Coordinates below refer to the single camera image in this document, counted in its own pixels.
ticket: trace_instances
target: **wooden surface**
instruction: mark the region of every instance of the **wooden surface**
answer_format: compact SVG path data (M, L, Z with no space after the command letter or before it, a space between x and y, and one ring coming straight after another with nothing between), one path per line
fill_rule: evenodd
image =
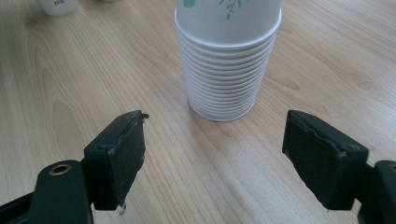
M136 109L146 160L127 211L97 223L357 223L327 211L281 153L289 109L316 115L396 161L396 2L283 2L283 21L253 109L203 119L186 97L176 0L81 0L49 18L33 0L1 0L0 204L31 192L56 161Z

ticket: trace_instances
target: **white cup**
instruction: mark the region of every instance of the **white cup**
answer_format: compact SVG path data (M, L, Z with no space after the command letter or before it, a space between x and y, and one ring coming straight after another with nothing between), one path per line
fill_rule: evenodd
M269 33L281 0L177 0L176 22L205 45L243 45Z
M77 9L79 0L36 0L51 17L62 17Z

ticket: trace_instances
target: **green leaf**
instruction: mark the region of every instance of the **green leaf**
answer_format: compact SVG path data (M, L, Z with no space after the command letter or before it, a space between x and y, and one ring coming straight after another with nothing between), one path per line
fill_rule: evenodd
M184 7L193 7L195 5L195 0L183 0Z

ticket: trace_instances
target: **stack of paper cups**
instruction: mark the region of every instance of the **stack of paper cups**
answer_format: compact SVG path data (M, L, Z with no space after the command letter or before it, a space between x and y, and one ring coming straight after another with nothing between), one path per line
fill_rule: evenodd
M175 24L189 103L214 121L255 104L281 22L280 0L178 0Z

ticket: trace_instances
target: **wood grain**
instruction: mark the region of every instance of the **wood grain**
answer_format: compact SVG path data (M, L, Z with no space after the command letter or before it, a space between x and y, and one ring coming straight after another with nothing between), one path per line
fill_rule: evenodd
M233 122L196 115L185 92L176 1L81 0L49 18L35 1L0 7L0 204L31 192L56 161L136 109L146 161L127 211L96 223L357 223L327 211L281 153L285 117L302 110L396 161L396 2L284 1L253 109Z

